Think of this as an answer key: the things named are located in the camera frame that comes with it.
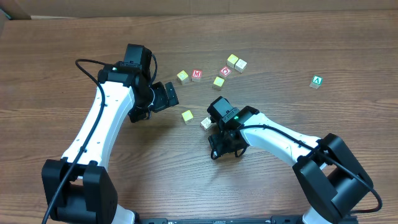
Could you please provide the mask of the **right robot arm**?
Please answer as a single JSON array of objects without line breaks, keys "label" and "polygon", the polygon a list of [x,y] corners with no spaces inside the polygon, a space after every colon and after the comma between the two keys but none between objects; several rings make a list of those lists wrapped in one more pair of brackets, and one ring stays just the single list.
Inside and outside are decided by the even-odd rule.
[{"label": "right robot arm", "polygon": [[357,158],[335,134],[324,138],[297,133],[259,110],[239,110],[222,96],[207,109],[219,132],[209,136],[211,158],[241,157],[261,148],[293,168],[311,207],[297,223],[357,223],[355,206],[373,191],[373,182]]}]

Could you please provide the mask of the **wooden letter E block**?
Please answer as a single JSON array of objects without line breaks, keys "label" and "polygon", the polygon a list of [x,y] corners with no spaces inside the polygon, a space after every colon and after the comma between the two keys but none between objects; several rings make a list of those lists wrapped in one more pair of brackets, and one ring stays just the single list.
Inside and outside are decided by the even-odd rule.
[{"label": "wooden letter E block", "polygon": [[210,117],[206,117],[204,120],[201,121],[200,125],[205,131],[208,131],[210,128],[213,127],[214,123],[212,122]]}]

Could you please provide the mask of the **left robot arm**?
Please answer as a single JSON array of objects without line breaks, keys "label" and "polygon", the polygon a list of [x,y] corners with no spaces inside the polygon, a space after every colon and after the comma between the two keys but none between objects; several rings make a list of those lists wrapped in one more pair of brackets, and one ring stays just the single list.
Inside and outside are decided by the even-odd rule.
[{"label": "left robot arm", "polygon": [[95,100],[79,133],[59,160],[46,160],[41,176],[47,200],[42,219],[65,223],[139,223],[122,207],[108,174],[114,143],[125,118],[132,123],[178,104],[172,83],[156,82],[155,55],[128,44],[122,61],[102,63]]}]

